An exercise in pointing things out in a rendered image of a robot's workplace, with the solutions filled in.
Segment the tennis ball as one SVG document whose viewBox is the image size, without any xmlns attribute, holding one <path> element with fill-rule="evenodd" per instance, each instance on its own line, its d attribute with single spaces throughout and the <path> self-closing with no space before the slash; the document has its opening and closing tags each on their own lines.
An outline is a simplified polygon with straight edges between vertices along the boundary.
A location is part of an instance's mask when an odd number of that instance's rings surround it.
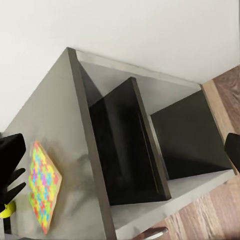
<svg viewBox="0 0 240 240">
<path fill-rule="evenodd" d="M 0 213 L 0 219 L 7 219 L 15 212 L 16 203 L 12 200 L 8 205 L 5 205 L 5 209 Z M 17 208 L 16 208 L 17 210 Z"/>
</svg>

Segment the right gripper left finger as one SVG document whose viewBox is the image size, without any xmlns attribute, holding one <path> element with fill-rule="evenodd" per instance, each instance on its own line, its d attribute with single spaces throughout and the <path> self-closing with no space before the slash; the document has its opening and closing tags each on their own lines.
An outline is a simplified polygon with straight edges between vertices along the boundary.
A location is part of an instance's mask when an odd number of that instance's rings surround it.
<svg viewBox="0 0 240 240">
<path fill-rule="evenodd" d="M 0 192 L 13 174 L 26 152 L 21 133 L 0 138 Z"/>
</svg>

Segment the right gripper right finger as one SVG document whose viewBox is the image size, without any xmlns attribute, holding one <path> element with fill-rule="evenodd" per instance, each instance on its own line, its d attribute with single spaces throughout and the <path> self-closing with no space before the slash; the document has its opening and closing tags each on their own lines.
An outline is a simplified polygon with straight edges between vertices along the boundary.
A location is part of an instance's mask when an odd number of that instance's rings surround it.
<svg viewBox="0 0 240 240">
<path fill-rule="evenodd" d="M 224 151 L 232 161 L 234 167 L 240 173 L 240 135 L 235 133 L 229 133 L 227 135 Z"/>
</svg>

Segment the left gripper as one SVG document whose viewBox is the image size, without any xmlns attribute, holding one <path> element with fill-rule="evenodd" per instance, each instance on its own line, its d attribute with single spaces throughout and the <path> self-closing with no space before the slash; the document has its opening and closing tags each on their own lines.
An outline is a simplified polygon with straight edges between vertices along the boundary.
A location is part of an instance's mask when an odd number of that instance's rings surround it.
<svg viewBox="0 0 240 240">
<path fill-rule="evenodd" d="M 16 181 L 21 174 L 23 174 L 26 171 L 25 168 L 21 168 L 14 170 L 14 172 L 12 173 L 11 177 L 9 178 L 9 180 L 7 181 L 6 185 L 4 186 L 3 190 L 5 188 L 7 188 L 13 181 Z M 9 192 L 4 193 L 3 196 L 3 190 L 0 192 L 0 213 L 2 213 L 5 210 L 5 206 L 7 206 L 9 204 L 9 202 L 25 187 L 25 183 L 22 183 L 20 185 L 18 185 L 17 187 L 15 187 L 14 189 L 12 189 Z M 3 197 L 2 197 L 3 196 Z"/>
</svg>

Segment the jigsaw puzzle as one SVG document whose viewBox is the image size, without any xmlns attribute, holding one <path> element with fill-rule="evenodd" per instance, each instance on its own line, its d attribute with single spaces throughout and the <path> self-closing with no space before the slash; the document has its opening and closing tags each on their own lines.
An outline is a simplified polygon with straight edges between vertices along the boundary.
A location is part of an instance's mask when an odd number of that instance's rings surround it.
<svg viewBox="0 0 240 240">
<path fill-rule="evenodd" d="M 54 167 L 52 160 L 48 158 L 40 141 L 36 140 L 28 174 L 31 189 L 28 198 L 45 234 L 48 234 L 61 179 L 62 176 Z"/>
</svg>

